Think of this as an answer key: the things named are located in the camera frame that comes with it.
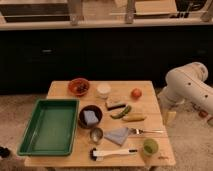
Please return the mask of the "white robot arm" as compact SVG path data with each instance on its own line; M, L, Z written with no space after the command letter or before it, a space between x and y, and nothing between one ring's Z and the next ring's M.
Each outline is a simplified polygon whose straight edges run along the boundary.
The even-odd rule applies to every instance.
M192 62L171 69L165 76L166 86L158 94L163 124L172 118L172 108L189 100L213 115L213 88L205 83L207 67Z

